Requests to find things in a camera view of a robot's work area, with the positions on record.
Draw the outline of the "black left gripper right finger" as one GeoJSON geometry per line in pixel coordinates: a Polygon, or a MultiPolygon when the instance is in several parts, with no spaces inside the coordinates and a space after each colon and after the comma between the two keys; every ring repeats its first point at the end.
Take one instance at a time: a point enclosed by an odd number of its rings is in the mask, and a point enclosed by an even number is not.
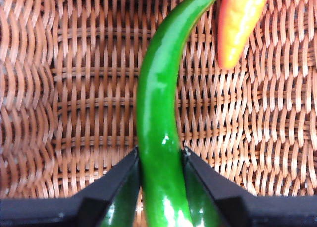
{"type": "Polygon", "coordinates": [[[316,196],[256,197],[183,151],[187,199],[196,227],[315,227],[316,196]]]}

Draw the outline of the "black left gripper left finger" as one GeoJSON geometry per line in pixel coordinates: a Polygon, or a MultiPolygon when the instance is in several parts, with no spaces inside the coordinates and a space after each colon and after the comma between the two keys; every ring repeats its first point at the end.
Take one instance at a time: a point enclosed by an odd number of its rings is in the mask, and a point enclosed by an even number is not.
{"type": "Polygon", "coordinates": [[[69,198],[2,199],[2,227],[131,227],[140,188],[133,149],[98,180],[69,198]]]}

